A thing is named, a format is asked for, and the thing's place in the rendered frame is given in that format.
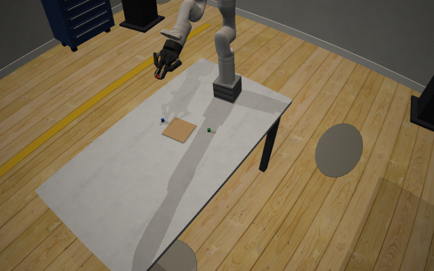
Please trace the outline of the tan flat mat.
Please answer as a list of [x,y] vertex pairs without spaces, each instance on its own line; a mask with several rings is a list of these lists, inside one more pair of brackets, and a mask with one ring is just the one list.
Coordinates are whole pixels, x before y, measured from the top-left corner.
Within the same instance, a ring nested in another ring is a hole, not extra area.
[[196,125],[175,117],[162,134],[184,143],[195,127]]

